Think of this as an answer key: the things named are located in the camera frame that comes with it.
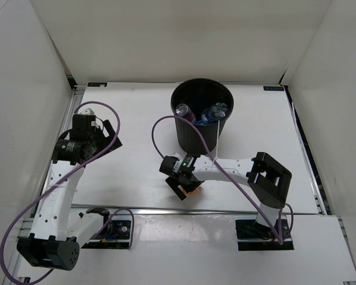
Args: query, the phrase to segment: robotic arm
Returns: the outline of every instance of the robotic arm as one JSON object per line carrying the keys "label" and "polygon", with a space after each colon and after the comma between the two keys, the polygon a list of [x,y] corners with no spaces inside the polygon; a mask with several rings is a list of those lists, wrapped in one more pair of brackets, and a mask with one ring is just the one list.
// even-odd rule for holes
{"label": "robotic arm", "polygon": [[[269,154],[261,152],[253,159],[218,159],[217,162],[238,183],[251,187],[261,203],[260,208],[275,224],[280,209],[285,207],[291,172]],[[207,180],[229,182],[206,156],[186,156],[183,159],[165,156],[160,172],[168,176],[167,184],[181,200],[186,198],[181,189],[190,193]],[[256,221],[268,226],[260,215]]]}
{"label": "robotic arm", "polygon": [[[65,176],[76,164],[82,164],[106,148],[114,139],[115,131],[108,120],[103,129],[97,126],[96,116],[91,109],[72,118],[72,129],[58,139],[52,154],[49,184]],[[122,143],[115,141],[103,155],[119,148]],[[84,169],[80,169],[58,185],[58,189],[39,203],[29,237],[20,237],[17,250],[35,267],[72,270],[77,263],[80,247],[95,235],[109,218],[109,210],[89,209],[72,227],[68,228],[69,211],[78,182]],[[99,233],[106,237],[111,224]]]}

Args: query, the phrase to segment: purple hose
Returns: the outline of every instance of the purple hose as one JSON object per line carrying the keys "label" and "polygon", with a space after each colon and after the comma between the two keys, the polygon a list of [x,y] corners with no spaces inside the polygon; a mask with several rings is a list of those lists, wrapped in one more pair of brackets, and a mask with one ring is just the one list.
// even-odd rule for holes
{"label": "purple hose", "polygon": [[79,169],[85,167],[87,164],[93,162],[95,159],[97,159],[98,157],[100,157],[102,154],[104,154],[107,150],[109,150],[111,148],[111,146],[115,143],[115,141],[117,140],[117,136],[119,135],[119,131],[120,131],[120,118],[119,115],[116,113],[116,111],[114,110],[114,108],[112,108],[111,106],[102,103],[102,102],[97,102],[97,101],[88,101],[85,102],[83,104],[80,104],[77,109],[74,111],[74,113],[77,113],[78,110],[87,105],[87,104],[97,104],[97,105],[102,105],[104,107],[107,107],[108,109],[110,109],[116,116],[117,119],[117,130],[116,130],[116,134],[113,137],[113,139],[111,140],[110,144],[102,151],[100,151],[99,153],[97,153],[95,156],[93,156],[92,158],[90,158],[89,160],[85,161],[84,163],[82,163],[81,165],[78,165],[76,168],[74,168],[72,171],[70,171],[69,173],[67,173],[64,177],[60,178],[53,186],[51,186],[49,188],[49,190],[45,191],[44,194],[42,194],[41,196],[39,196],[37,199],[35,199],[32,203],[30,203],[28,206],[26,206],[25,209],[23,209],[23,211],[21,211],[16,218],[14,218],[14,220],[12,221],[12,223],[9,225],[9,227],[7,228],[7,231],[4,233],[4,236],[1,240],[1,244],[0,244],[0,266],[1,269],[3,270],[5,276],[14,284],[16,285],[34,285],[37,284],[39,282],[41,282],[42,280],[44,280],[53,270],[49,270],[44,276],[40,277],[39,279],[37,279],[36,281],[30,282],[30,283],[23,283],[20,282],[18,280],[16,280],[11,273],[8,271],[7,266],[5,265],[4,262],[4,248],[5,248],[5,242],[8,239],[9,233],[11,232],[11,230],[13,229],[14,225],[17,223],[17,221],[19,221],[19,219],[26,213],[28,212],[28,210],[30,210],[31,208],[33,208],[39,201],[41,201],[44,197],[48,196],[51,192],[53,192],[59,184],[61,184],[65,179],[69,178],[71,175],[73,175],[75,172],[77,172]]}
{"label": "purple hose", "polygon": [[[254,200],[248,195],[248,193],[236,182],[235,179],[233,179],[232,176],[230,176],[220,165],[219,163],[215,160],[215,157],[211,154],[211,152],[209,151],[208,149],[208,146],[202,136],[202,134],[198,131],[197,128],[195,128],[195,126],[190,123],[189,121],[187,121],[186,119],[183,119],[179,116],[174,116],[174,115],[170,115],[170,116],[165,116],[165,117],[162,117],[160,119],[158,119],[154,125],[153,125],[153,128],[152,128],[152,142],[153,142],[153,145],[154,145],[154,148],[155,150],[159,153],[159,155],[164,158],[164,156],[162,155],[162,153],[160,152],[160,150],[158,149],[157,145],[155,144],[155,140],[154,140],[154,130],[155,130],[155,126],[157,126],[157,124],[159,122],[161,122],[162,120],[165,120],[165,119],[168,119],[168,118],[175,118],[175,119],[179,119],[181,121],[183,121],[184,123],[190,125],[194,131],[198,134],[199,138],[201,139],[202,141],[202,144],[204,146],[204,148],[206,149],[206,152],[209,156],[209,158],[214,162],[214,164],[216,165],[216,167],[221,171],[223,172],[223,174],[225,175],[225,177],[227,177],[236,187],[237,189],[239,189],[241,191],[241,193],[243,193],[243,195],[247,198],[247,200],[255,207],[255,209],[257,210],[257,212],[263,217],[263,219],[266,221],[266,223],[269,225],[269,227],[271,228],[273,234],[277,237],[278,239],[278,243],[280,245],[282,245],[284,243],[284,239],[282,238],[282,224],[281,224],[281,215],[282,215],[282,209],[280,209],[279,211],[279,215],[278,215],[278,233],[277,231],[275,230],[273,224],[269,221],[268,217],[265,215],[265,213],[260,209],[260,207],[254,202]],[[293,220],[294,220],[294,213],[293,213],[293,209],[290,207],[290,210],[291,210],[291,226],[290,226],[290,231],[291,229],[293,228]]]}

